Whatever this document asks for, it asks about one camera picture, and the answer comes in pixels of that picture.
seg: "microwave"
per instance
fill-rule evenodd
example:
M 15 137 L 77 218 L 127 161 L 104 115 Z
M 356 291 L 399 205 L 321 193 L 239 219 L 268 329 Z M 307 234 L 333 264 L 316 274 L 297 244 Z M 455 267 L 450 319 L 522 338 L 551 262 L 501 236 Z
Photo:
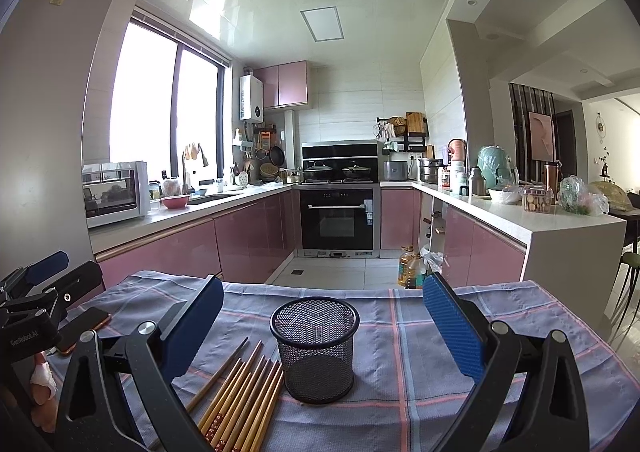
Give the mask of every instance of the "microwave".
M 89 228 L 146 216 L 151 210 L 146 162 L 84 165 L 82 194 Z

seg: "plaid tablecloth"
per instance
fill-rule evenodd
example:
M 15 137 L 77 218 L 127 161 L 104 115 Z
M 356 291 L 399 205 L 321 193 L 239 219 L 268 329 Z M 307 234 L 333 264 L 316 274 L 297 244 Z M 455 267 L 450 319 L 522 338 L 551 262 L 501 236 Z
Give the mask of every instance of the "plaid tablecloth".
M 128 334 L 144 320 L 159 321 L 167 308 L 188 300 L 201 279 L 140 272 L 128 277 L 69 313 L 96 306 L 113 320 L 102 336 Z M 489 319 L 507 321 L 514 331 L 544 337 L 551 329 L 564 331 L 576 355 L 586 396 L 592 450 L 601 450 L 615 435 L 640 397 L 640 385 L 598 336 L 555 298 L 533 282 L 459 288 L 457 294 L 475 302 Z M 273 311 L 301 296 L 331 295 L 350 302 L 360 313 L 354 337 L 356 381 L 337 403 L 303 405 L 283 389 L 265 451 L 417 452 L 430 450 L 450 427 L 469 390 L 428 311 L 421 291 L 327 291 L 280 286 L 225 283 L 222 311 L 196 355 L 188 374 L 174 380 L 178 396 L 187 403 L 245 336 L 247 358 L 258 340 L 264 355 L 278 359 L 269 330 Z M 49 357 L 57 381 L 68 358 Z M 522 389 L 524 375 L 511 386 L 486 450 L 498 445 Z M 127 399 L 146 443 L 155 439 L 131 377 L 124 379 Z M 193 413 L 197 421 L 215 389 Z

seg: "mesh basket rim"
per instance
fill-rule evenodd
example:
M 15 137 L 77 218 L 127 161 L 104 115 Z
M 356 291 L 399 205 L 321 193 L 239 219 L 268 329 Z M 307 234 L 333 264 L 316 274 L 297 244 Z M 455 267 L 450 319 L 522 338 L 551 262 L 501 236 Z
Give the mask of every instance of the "mesh basket rim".
M 320 344 L 305 344 L 302 342 L 296 342 L 295 340 L 288 339 L 287 337 L 280 334 L 280 332 L 276 329 L 273 323 L 275 318 L 281 313 L 281 311 L 285 310 L 289 306 L 292 306 L 294 304 L 300 304 L 301 302 L 308 302 L 309 300 L 322 300 L 322 301 L 334 302 L 335 304 L 341 304 L 342 306 L 347 308 L 353 314 L 353 324 L 351 326 L 351 329 L 344 336 L 341 336 L 340 338 L 329 340 L 328 342 L 322 342 Z M 340 344 L 343 344 L 347 340 L 352 338 L 359 326 L 360 326 L 360 314 L 358 313 L 356 308 L 354 308 L 348 302 L 345 302 L 339 298 L 324 297 L 324 296 L 302 297 L 302 298 L 297 298 L 289 302 L 286 302 L 282 306 L 277 308 L 276 311 L 273 312 L 273 314 L 271 315 L 271 319 L 269 320 L 269 328 L 271 329 L 271 334 L 276 337 L 276 340 L 278 342 L 294 347 L 296 349 L 303 349 L 303 350 L 305 349 L 320 350 L 320 349 L 328 349 L 331 347 L 339 346 Z

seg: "smartphone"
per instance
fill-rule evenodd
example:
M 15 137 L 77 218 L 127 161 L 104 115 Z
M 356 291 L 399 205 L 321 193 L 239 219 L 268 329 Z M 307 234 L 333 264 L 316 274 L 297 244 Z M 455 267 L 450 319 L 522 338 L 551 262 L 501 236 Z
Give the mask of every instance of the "smartphone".
M 89 308 L 58 332 L 62 340 L 56 345 L 56 349 L 61 355 L 67 356 L 76 348 L 76 342 L 78 342 L 82 333 L 91 329 L 98 330 L 107 324 L 109 320 L 111 320 L 111 315 L 106 311 L 97 307 Z

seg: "white bowl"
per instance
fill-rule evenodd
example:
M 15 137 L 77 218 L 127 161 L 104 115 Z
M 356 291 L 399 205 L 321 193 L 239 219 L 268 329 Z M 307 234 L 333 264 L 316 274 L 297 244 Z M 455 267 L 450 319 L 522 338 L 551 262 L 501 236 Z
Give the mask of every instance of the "white bowl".
M 489 189 L 489 196 L 493 203 L 501 205 L 513 205 L 520 201 L 520 192 L 503 192 L 502 190 Z

